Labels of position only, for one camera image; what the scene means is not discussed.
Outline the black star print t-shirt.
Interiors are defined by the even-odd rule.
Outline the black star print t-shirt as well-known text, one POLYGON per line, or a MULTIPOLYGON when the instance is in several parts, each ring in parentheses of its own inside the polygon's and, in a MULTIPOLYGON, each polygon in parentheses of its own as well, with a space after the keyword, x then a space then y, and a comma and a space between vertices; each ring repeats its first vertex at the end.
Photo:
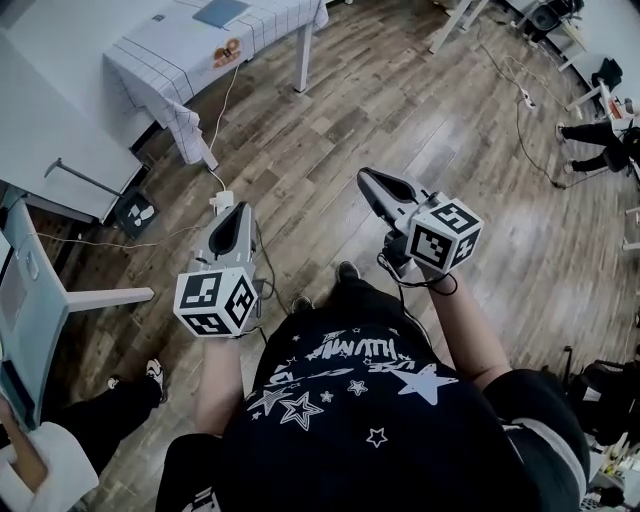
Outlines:
POLYGON ((578 512, 589 471, 549 375, 479 388, 396 317, 317 309, 273 333, 221 437, 170 444, 156 512, 578 512))

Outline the white partition board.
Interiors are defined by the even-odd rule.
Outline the white partition board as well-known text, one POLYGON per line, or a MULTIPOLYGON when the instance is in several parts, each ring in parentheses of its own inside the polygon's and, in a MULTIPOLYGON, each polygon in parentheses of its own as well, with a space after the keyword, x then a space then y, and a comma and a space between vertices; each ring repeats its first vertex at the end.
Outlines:
POLYGON ((57 158, 118 192, 141 163, 59 93, 0 32, 0 182, 104 220, 117 197, 60 169, 57 158))

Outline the grey metal bar foot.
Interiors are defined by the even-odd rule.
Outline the grey metal bar foot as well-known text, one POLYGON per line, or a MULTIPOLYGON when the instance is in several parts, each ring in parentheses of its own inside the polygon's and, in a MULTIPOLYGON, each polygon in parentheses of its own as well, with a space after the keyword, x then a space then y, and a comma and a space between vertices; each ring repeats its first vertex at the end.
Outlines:
POLYGON ((99 188, 99 189, 101 189, 101 190, 103 190, 105 192, 108 192, 109 194, 114 195, 114 196, 116 196, 118 198, 122 198, 123 197, 123 195, 120 192, 118 192, 118 191, 116 191, 116 190, 114 190, 114 189, 112 189, 112 188, 110 188, 110 187, 108 187, 106 185, 103 185, 102 183, 99 183, 98 181, 94 180, 93 178, 90 178, 90 177, 86 176, 85 174, 83 174, 83 173, 81 173, 81 172, 79 172, 79 171, 77 171, 77 170, 65 165, 62 162, 61 158, 57 158, 54 162, 52 162, 48 166, 48 168, 46 169, 46 171, 44 173, 44 177, 47 178, 48 176, 50 176, 55 169, 60 169, 60 170, 62 170, 64 172, 66 172, 66 173, 68 173, 68 174, 70 174, 70 175, 72 175, 72 176, 74 176, 74 177, 86 182, 86 183, 89 183, 90 185, 93 185, 94 187, 97 187, 97 188, 99 188))

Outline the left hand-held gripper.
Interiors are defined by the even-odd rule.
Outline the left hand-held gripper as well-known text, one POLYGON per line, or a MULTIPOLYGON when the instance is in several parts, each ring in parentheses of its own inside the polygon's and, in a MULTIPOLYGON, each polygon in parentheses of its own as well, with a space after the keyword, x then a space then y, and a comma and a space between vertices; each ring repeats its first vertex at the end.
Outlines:
POLYGON ((209 235, 211 252, 195 249, 178 275, 173 313, 194 336, 238 338, 257 326, 263 285, 254 279, 255 232, 249 203, 225 209, 209 235))

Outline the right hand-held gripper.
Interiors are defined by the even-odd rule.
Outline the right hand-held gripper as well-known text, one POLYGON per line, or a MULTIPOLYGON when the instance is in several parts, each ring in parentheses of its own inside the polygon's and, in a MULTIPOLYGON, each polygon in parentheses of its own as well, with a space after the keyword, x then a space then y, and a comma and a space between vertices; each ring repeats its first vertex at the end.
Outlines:
POLYGON ((415 180, 369 167, 358 171, 357 184, 373 212, 390 221, 382 254, 398 276, 417 265, 447 274, 473 254, 484 222, 460 200, 441 192, 426 198, 415 180), (401 208, 404 200, 424 201, 401 208))

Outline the blue-grey notebook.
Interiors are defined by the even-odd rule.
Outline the blue-grey notebook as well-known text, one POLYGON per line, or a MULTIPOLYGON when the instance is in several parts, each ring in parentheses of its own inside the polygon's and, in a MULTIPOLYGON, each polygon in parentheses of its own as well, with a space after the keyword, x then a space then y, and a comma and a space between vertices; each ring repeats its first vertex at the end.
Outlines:
POLYGON ((193 15, 193 19, 223 29, 248 8, 241 0, 212 0, 193 15))

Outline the white checked tablecloth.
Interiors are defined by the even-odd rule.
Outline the white checked tablecloth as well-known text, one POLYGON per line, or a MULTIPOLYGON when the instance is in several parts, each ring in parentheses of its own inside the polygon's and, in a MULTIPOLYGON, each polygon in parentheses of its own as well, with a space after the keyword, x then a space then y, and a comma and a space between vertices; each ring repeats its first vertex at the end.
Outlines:
POLYGON ((241 0, 250 7, 219 29, 193 19, 211 1, 170 0, 114 43, 105 58, 135 102, 171 131, 184 160, 216 169, 212 146, 189 102, 291 33, 298 37, 293 87, 304 91, 311 37, 327 24, 328 12, 326 0, 241 0))

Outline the person's left forearm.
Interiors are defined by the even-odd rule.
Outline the person's left forearm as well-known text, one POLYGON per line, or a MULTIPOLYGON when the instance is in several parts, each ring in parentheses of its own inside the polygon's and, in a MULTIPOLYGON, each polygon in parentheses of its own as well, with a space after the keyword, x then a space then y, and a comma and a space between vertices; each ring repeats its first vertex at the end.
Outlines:
POLYGON ((240 345, 235 339, 206 339, 195 394, 197 432, 221 437, 244 400, 240 345))

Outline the black round bin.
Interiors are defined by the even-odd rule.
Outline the black round bin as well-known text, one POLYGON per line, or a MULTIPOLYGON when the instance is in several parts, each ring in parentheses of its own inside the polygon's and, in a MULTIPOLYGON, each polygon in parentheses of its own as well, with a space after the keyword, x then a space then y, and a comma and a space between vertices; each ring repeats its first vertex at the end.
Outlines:
POLYGON ((529 21, 535 30, 549 32, 559 23, 557 12, 549 3, 540 4, 530 14, 529 21))

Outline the black cloth bag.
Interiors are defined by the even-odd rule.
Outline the black cloth bag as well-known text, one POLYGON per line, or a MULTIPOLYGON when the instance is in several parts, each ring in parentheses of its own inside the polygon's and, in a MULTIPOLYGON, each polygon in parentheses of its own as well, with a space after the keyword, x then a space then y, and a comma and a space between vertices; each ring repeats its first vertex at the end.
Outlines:
POLYGON ((613 91, 621 84, 622 77, 623 70, 617 61, 615 59, 604 58, 600 69, 592 74, 591 82, 594 88, 599 88, 600 83, 603 82, 610 91, 613 91))

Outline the person's right forearm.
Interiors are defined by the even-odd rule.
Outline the person's right forearm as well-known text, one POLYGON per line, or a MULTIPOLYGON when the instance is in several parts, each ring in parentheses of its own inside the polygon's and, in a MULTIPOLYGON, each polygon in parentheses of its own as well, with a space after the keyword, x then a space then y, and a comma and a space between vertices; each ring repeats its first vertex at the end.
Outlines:
POLYGON ((428 289, 460 374, 484 389, 512 370, 499 337, 461 276, 451 272, 432 281, 428 289))

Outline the pale blue-grey desk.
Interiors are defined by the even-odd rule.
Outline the pale blue-grey desk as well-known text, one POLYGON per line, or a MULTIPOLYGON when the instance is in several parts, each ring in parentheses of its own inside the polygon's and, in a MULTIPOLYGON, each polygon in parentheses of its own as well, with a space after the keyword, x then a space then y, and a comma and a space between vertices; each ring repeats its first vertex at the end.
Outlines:
POLYGON ((60 333, 72 313, 149 301, 148 287, 70 292, 36 233, 19 190, 0 201, 0 391, 29 429, 41 422, 45 388, 60 333))

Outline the black footprint floor mat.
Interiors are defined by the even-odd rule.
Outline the black footprint floor mat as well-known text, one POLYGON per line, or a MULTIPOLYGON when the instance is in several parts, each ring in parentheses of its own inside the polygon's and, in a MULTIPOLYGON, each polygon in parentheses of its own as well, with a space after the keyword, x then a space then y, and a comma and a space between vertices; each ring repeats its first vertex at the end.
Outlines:
POLYGON ((137 239, 158 215, 158 208, 139 188, 129 189, 115 204, 116 223, 130 239, 137 239))

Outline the white metal frame desk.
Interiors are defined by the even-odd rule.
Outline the white metal frame desk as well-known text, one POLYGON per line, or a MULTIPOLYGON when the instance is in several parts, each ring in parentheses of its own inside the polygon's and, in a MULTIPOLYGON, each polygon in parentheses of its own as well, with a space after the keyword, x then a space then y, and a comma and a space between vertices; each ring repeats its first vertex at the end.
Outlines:
POLYGON ((640 97, 640 93, 620 94, 621 89, 626 86, 625 80, 630 77, 630 73, 628 72, 629 66, 624 63, 616 53, 611 54, 610 52, 598 51, 595 45, 589 44, 583 36, 587 42, 587 54, 582 55, 574 62, 573 65, 569 66, 564 71, 559 71, 558 68, 564 64, 570 56, 575 55, 579 50, 577 46, 573 45, 572 39, 566 35, 566 32, 562 27, 560 28, 560 31, 563 32, 563 36, 568 40, 568 42, 560 48, 561 62, 557 67, 557 71, 560 74, 563 74, 568 70, 572 70, 579 78, 579 81, 583 84, 584 89, 582 95, 575 96, 565 109, 567 111, 580 113, 584 104, 595 100, 602 106, 605 115, 613 117, 614 119, 630 117, 631 113, 626 110, 626 100, 630 98, 638 98, 640 97), (603 82, 600 83, 599 88, 594 88, 591 82, 592 74, 600 69, 604 58, 615 59, 623 70, 622 82, 613 91, 610 91, 603 82))

